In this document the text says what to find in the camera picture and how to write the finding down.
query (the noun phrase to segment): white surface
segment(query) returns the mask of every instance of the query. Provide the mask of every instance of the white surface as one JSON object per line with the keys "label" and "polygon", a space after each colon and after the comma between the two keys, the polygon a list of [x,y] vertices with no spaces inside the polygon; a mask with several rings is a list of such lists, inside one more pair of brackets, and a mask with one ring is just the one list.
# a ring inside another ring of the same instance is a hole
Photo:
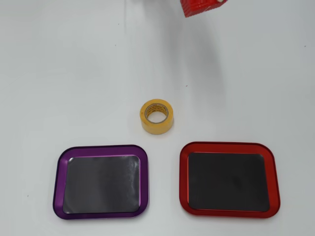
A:
{"label": "white surface", "polygon": [[[185,19],[179,0],[1,0],[0,235],[315,235],[314,9],[313,0],[230,0]],[[174,127],[160,136],[139,119],[153,98],[174,108]],[[269,147],[278,214],[184,212],[179,153],[192,141]],[[148,154],[145,213],[60,220],[60,154],[116,144]]]}

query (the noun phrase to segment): red box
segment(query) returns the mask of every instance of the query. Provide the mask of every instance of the red box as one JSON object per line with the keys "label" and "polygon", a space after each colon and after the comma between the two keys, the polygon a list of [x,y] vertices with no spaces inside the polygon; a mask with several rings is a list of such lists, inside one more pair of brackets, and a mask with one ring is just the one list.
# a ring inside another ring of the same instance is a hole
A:
{"label": "red box", "polygon": [[204,11],[222,6],[227,0],[181,0],[181,4],[186,17],[193,16]]}
{"label": "red box", "polygon": [[[196,168],[196,160],[198,163],[201,156],[203,156],[202,160],[204,161],[199,162]],[[209,164],[208,160],[213,156],[215,157],[214,161]],[[257,170],[260,171],[260,176],[263,176],[261,178],[264,182],[263,194],[267,204],[264,205],[263,209],[249,209],[247,207],[252,199],[258,204],[262,199],[262,195],[257,192],[257,189],[262,188],[262,182],[253,181],[252,178],[257,175]],[[237,175],[242,176],[243,179],[235,179]],[[235,194],[224,192],[226,189],[230,191],[231,188]],[[280,208],[274,156],[267,147],[261,144],[195,142],[186,145],[180,154],[179,192],[182,207],[194,215],[269,218],[275,215]],[[240,192],[249,197],[243,198],[244,195],[238,195]],[[201,201],[205,201],[207,207],[200,205]],[[240,202],[245,208],[230,208],[233,203],[239,204]]]}

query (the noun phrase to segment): purple tray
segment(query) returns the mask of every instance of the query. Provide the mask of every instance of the purple tray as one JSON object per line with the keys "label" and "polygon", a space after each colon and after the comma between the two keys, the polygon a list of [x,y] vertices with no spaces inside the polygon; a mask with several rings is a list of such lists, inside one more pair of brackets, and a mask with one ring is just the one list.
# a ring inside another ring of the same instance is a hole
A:
{"label": "purple tray", "polygon": [[53,209],[62,219],[134,217],[148,199],[141,147],[72,147],[58,160]]}

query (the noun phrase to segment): tape roll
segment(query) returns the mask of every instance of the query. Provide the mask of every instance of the tape roll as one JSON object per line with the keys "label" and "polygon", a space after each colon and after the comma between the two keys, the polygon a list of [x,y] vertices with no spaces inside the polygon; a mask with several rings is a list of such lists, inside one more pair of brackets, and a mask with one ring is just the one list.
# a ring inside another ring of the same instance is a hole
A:
{"label": "tape roll", "polygon": [[[153,112],[162,112],[166,118],[158,123],[148,120],[149,115]],[[174,115],[172,106],[161,99],[153,99],[146,102],[140,110],[140,118],[142,127],[150,134],[163,134],[166,133],[174,123]]]}

